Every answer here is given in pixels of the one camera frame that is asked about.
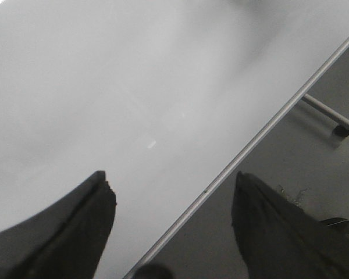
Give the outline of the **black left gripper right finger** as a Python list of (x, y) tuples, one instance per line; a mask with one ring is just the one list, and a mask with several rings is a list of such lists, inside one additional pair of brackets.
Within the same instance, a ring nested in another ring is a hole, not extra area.
[(242, 172), (231, 215), (250, 278), (349, 278), (349, 220), (317, 221)]

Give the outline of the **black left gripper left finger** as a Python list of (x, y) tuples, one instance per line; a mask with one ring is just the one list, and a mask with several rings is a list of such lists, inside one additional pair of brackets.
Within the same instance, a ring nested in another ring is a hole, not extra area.
[(0, 232), (0, 278), (93, 278), (116, 195), (104, 171), (33, 217)]

